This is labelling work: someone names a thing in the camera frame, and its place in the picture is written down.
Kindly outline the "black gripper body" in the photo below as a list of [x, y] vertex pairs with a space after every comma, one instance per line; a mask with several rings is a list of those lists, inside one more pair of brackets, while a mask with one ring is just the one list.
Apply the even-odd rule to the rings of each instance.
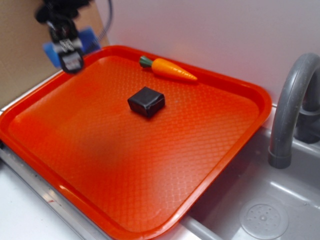
[[74, 19], [79, 9], [90, 3], [90, 0], [44, 0], [34, 17], [38, 23], [48, 25], [52, 40], [74, 40], [78, 37]]

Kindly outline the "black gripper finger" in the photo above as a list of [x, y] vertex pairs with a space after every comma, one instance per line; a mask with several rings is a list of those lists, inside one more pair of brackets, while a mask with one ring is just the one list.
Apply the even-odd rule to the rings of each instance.
[[58, 56], [62, 70], [68, 74], [76, 74], [84, 67], [83, 44], [79, 37], [62, 39], [53, 43], [53, 50]]

